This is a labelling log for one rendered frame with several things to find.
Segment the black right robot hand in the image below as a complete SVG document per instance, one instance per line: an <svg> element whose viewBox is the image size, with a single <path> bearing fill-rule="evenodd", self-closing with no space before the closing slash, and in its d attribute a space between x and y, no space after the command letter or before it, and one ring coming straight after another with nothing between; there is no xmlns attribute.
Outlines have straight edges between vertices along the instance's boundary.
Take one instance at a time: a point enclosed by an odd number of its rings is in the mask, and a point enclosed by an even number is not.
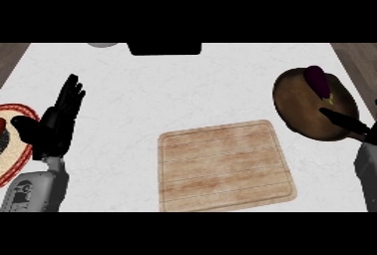
<svg viewBox="0 0 377 255"><path fill-rule="evenodd" d="M319 112L326 116L331 123L347 131L347 136L377 145L377 122L368 127L357 119L340 114L328 108L320 108Z"/></svg>

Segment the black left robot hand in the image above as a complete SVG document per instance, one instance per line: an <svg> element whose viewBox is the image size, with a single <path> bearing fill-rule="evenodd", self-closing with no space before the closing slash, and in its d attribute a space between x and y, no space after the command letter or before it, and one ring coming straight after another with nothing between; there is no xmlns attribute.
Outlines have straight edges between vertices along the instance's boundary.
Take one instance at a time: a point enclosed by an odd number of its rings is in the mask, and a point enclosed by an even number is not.
<svg viewBox="0 0 377 255"><path fill-rule="evenodd" d="M54 106L45 109L41 119L32 120L25 116L11 118L20 140L32 145L32 159L42 160L45 157L63 157L69 150L75 118L85 95L78 76L70 74Z"/></svg>

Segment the brown round pan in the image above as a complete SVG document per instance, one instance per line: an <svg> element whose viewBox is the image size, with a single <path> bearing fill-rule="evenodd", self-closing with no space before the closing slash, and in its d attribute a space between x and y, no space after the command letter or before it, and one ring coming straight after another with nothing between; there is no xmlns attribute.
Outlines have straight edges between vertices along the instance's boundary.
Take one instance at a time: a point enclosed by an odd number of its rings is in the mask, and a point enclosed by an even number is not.
<svg viewBox="0 0 377 255"><path fill-rule="evenodd" d="M338 78L332 74L325 74L332 93L332 103L328 104L319 100L308 88L303 71L303 68L286 70L273 83L273 105L286 127L303 136L320 141L338 141L347 137L362 141L365 135L335 126L319 112L320 108L328 108L354 119L359 118L356 102Z"/></svg>

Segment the purple eggplant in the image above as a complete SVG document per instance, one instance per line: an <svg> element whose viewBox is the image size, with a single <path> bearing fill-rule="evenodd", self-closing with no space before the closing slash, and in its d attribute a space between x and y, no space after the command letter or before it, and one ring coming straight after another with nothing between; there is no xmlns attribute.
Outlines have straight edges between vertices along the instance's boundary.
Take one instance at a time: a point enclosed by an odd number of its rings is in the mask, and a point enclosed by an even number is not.
<svg viewBox="0 0 377 255"><path fill-rule="evenodd" d="M303 78L319 100L332 104L332 94L322 69L317 66L308 66L303 71Z"/></svg>

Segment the pale wooden cutting board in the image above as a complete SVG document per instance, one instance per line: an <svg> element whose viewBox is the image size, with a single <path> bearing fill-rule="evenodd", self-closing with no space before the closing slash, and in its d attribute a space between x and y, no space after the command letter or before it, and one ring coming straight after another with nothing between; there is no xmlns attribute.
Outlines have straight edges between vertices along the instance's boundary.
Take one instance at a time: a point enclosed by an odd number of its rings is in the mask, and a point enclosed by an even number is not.
<svg viewBox="0 0 377 255"><path fill-rule="evenodd" d="M289 201L295 185L269 121L169 131L158 140L159 210L227 211Z"/></svg>

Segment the dark grey item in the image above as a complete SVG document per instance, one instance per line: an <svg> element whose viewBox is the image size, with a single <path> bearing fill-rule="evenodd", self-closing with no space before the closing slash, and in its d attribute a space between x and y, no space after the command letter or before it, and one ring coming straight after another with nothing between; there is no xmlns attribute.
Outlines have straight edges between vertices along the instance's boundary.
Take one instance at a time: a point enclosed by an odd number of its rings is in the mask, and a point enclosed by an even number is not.
<svg viewBox="0 0 377 255"><path fill-rule="evenodd" d="M4 129L2 133L0 134L0 154L2 153L10 140L10 134L8 131Z"/></svg>

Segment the red-rimmed woven round plate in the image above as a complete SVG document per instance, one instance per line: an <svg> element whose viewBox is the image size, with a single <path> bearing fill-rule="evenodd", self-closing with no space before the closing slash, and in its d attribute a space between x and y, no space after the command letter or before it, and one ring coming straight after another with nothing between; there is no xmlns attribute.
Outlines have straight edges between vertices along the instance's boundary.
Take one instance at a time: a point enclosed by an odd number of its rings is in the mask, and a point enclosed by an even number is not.
<svg viewBox="0 0 377 255"><path fill-rule="evenodd" d="M39 120L35 111L28 106L22 104L0 105L0 118L5 120L5 130L10 134L8 145L0 154L0 187L13 179L32 155L32 146L20 140L17 131L10 124L10 120L16 116Z"/></svg>

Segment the black appliance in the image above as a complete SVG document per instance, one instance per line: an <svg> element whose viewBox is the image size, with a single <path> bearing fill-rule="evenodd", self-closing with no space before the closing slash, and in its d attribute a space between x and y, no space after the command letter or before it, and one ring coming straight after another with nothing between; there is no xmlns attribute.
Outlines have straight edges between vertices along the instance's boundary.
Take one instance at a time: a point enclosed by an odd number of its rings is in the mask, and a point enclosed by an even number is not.
<svg viewBox="0 0 377 255"><path fill-rule="evenodd" d="M134 56L198 55L201 43L128 43Z"/></svg>

